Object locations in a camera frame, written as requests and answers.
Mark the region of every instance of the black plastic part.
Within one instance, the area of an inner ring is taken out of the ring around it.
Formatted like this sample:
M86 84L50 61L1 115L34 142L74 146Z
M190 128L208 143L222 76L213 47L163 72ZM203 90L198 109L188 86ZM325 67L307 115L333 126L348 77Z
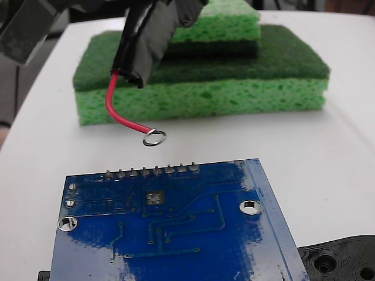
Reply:
M375 236L298 248L310 281L375 281Z
M80 10L69 8L70 23L84 22L88 20L110 19L124 17L129 2L124 0L105 1L100 9L91 13L82 12Z
M39 271L37 281L49 281L51 271Z
M45 40L52 24L66 8L74 6L81 11L93 12L104 1L9 1L6 7L6 18L4 19L4 15L0 14L0 53L18 64L27 64Z

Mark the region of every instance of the metal pin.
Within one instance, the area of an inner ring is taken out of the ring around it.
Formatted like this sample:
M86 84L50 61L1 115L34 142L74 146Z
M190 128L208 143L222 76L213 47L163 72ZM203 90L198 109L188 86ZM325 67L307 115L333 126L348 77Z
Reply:
M190 171L197 171L199 169L199 166L195 165L195 163L193 162L192 165L189 166L189 169Z
M146 167L143 167L141 174L143 176L148 176L150 174L149 170L146 169Z
M107 180L113 179L113 174L107 170L106 173L104 174L104 178Z
M69 190L76 190L77 189L77 185L75 183L71 183L69 185Z
M158 166L155 166L154 174L161 174L163 171Z
M74 206L74 204L75 204L74 200L66 201L66 207L68 207L68 208L72 208L72 206Z
M170 165L167 166L167 168L165 168L165 173L166 174L172 174L175 172L175 169L172 168Z
M129 172L129 177L136 177L137 175L138 175L137 171L131 168Z
M186 168L181 163L180 166L177 168L177 171L179 173L184 173L184 172L186 172Z
M124 178L125 176L126 176L125 172L123 172L121 169L118 170L117 177L118 177L119 179L122 179L122 178Z

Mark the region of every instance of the black electrical tape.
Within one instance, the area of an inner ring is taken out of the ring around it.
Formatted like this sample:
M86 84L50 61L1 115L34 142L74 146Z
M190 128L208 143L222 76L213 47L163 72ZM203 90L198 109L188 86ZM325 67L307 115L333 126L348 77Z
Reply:
M125 15L112 65L129 83L144 88L179 26L192 26L206 0L140 0Z

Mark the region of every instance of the stacked sponges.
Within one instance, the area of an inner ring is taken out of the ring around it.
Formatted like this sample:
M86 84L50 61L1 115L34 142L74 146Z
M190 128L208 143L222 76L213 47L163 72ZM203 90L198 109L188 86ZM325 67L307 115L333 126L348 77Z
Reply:
M287 28L258 21L243 0L210 0L192 28L177 30L146 89L118 82L115 109L134 121L321 109L327 65ZM92 38L81 60L81 125L113 122L105 95L120 38Z

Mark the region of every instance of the printed circuit board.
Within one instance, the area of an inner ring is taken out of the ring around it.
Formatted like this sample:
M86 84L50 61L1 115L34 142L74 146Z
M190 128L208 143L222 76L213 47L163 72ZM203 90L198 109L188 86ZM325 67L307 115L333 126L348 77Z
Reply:
M68 176L51 281L309 280L259 160Z

